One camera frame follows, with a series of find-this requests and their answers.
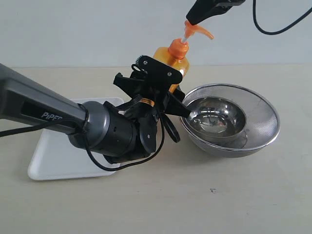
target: metal mesh strainer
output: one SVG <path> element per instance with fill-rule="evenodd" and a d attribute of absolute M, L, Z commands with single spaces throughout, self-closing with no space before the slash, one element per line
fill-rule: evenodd
<path fill-rule="evenodd" d="M 193 133 L 185 118 L 182 125 L 190 134 L 192 141 L 204 151 L 225 157 L 250 155 L 273 142 L 280 129 L 280 121 L 275 108 L 261 95 L 252 90 L 231 84 L 209 84 L 190 91 L 183 104 L 203 97 L 220 97 L 236 103 L 246 115 L 244 136 L 223 145 L 217 145 L 199 138 Z"/>

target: white plastic base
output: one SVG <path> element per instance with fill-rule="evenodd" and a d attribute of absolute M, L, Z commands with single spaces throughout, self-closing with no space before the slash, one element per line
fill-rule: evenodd
<path fill-rule="evenodd" d="M 115 106 L 123 104 L 118 97 L 85 98 L 73 101 L 109 101 Z M 119 164 L 109 164 L 103 155 L 93 153 L 94 157 L 106 167 L 118 167 Z M 43 130 L 33 158 L 28 167 L 28 176 L 33 180 L 69 179 L 82 177 L 109 176 L 114 172 L 103 171 L 88 157 L 83 149 L 74 147 L 66 134 Z"/>

